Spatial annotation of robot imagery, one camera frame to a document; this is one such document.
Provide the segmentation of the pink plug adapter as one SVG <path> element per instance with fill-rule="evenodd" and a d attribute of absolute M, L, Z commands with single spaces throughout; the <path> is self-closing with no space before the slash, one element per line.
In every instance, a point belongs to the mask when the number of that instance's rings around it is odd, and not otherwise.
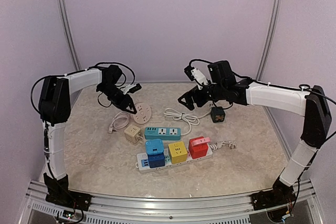
<path fill-rule="evenodd" d="M 199 145 L 207 144 L 210 141 L 211 140 L 209 137 L 197 137 L 197 138 L 190 139 L 190 146 L 191 147 L 199 146 Z"/>

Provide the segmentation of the teal power strip with cord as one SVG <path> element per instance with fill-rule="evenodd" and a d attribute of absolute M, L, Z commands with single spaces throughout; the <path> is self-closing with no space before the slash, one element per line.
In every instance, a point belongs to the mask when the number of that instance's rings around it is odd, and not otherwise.
<path fill-rule="evenodd" d="M 204 115 L 196 116 L 192 113 L 182 113 L 173 108 L 164 110 L 164 117 L 173 121 L 183 121 L 188 125 L 185 133 L 181 132 L 179 127 L 148 126 L 144 129 L 144 138 L 146 140 L 161 139 L 163 141 L 178 141 L 182 136 L 186 136 L 192 131 L 193 126 L 198 126 L 200 120 L 210 114 L 210 111 Z"/>

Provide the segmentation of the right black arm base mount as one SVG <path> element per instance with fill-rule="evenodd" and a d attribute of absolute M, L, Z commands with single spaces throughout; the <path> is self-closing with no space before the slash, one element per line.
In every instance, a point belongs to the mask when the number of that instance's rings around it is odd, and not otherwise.
<path fill-rule="evenodd" d="M 276 179 L 272 189 L 253 193 L 250 197 L 254 210 L 276 207 L 296 201 L 293 185 L 285 185 L 280 181 L 280 177 Z"/>

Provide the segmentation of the light blue adapter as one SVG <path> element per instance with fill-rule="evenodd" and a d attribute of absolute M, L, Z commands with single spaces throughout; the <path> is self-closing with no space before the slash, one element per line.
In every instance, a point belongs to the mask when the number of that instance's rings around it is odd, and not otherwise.
<path fill-rule="evenodd" d="M 159 138 L 147 140 L 145 143 L 146 153 L 148 155 L 159 155 L 164 152 L 163 141 Z"/>

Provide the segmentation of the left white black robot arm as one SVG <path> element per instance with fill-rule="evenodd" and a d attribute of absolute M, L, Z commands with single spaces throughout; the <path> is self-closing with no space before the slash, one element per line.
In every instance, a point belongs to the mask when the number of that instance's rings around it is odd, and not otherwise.
<path fill-rule="evenodd" d="M 67 176 L 64 162 L 64 131 L 68 121 L 73 94 L 95 86 L 96 91 L 104 94 L 111 105 L 117 109 L 136 114 L 132 93 L 141 85 L 132 81 L 122 87 L 118 84 L 124 75 L 124 64 L 100 62 L 87 69 L 61 75 L 48 75 L 38 79 L 42 83 L 39 102 L 33 105 L 44 127 L 44 154 L 48 167 L 47 175 L 55 180 Z"/>

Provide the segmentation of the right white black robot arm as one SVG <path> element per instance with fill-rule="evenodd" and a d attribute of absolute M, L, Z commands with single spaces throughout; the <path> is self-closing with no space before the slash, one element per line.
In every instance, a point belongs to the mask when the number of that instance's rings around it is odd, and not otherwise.
<path fill-rule="evenodd" d="M 192 59 L 188 63 L 184 73 L 196 86 L 178 99 L 189 110 L 200 108 L 209 101 L 226 101 L 242 106 L 266 107 L 303 118 L 299 143 L 277 179 L 280 185 L 268 194 L 273 205 L 281 204 L 289 196 L 287 187 L 299 179 L 309 168 L 318 150 L 335 136 L 335 133 L 329 132 L 332 123 L 329 103 L 335 101 L 325 95 L 321 86 L 301 84 L 295 88 L 239 75 L 232 70 L 227 60 L 204 60 L 209 72 L 209 77 L 206 77 L 192 65 L 194 62 Z"/>

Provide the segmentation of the dark blue cube socket adapter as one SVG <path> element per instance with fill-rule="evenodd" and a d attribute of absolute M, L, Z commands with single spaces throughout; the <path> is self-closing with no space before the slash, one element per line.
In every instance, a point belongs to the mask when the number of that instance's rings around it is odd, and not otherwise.
<path fill-rule="evenodd" d="M 158 168 L 165 166 L 165 156 L 163 153 L 156 155 L 148 155 L 148 163 L 150 168 Z"/>

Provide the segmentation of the red cube socket adapter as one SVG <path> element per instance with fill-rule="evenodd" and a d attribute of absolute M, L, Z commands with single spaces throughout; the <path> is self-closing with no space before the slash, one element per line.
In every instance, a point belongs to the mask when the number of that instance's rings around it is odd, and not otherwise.
<path fill-rule="evenodd" d="M 191 147 L 190 146 L 190 141 L 189 141 L 188 150 L 189 150 L 189 153 L 190 153 L 192 159 L 201 158 L 201 157 L 203 157 L 207 154 L 208 143 L 203 144 L 203 145 L 199 145 L 199 146 Z"/>

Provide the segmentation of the yellow cube socket adapter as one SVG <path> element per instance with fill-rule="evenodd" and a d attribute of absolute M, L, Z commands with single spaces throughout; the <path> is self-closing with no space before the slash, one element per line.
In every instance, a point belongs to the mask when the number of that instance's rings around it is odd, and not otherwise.
<path fill-rule="evenodd" d="M 168 145 L 169 156 L 172 164 L 178 164 L 187 160 L 187 150 L 184 142 L 174 142 Z"/>

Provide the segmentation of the dark green cube adapter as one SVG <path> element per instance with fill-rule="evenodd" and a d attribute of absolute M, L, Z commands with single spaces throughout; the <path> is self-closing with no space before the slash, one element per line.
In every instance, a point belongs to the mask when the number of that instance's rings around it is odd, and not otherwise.
<path fill-rule="evenodd" d="M 210 116 L 213 123 L 222 123 L 225 119 L 225 110 L 223 107 L 212 107 L 210 111 Z"/>

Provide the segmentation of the white multicolour power strip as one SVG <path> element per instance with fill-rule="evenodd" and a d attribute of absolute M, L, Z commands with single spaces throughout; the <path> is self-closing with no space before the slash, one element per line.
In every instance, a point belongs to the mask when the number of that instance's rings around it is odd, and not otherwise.
<path fill-rule="evenodd" d="M 211 143 L 208 137 L 191 142 L 189 147 L 186 148 L 186 155 L 183 153 L 183 155 L 173 157 L 173 152 L 169 148 L 165 148 L 163 153 L 154 156 L 150 156 L 147 153 L 139 153 L 136 155 L 137 162 L 135 167 L 141 173 L 156 172 L 211 158 L 214 151 L 224 146 L 230 149 L 235 149 L 237 146 L 235 141 Z"/>

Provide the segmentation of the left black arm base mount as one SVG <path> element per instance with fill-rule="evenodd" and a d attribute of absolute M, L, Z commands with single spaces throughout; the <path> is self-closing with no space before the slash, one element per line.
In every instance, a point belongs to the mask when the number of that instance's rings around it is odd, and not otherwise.
<path fill-rule="evenodd" d="M 44 173 L 44 183 L 47 187 L 46 201 L 67 208 L 88 211 L 92 195 L 69 190 L 69 179 L 53 179 Z"/>

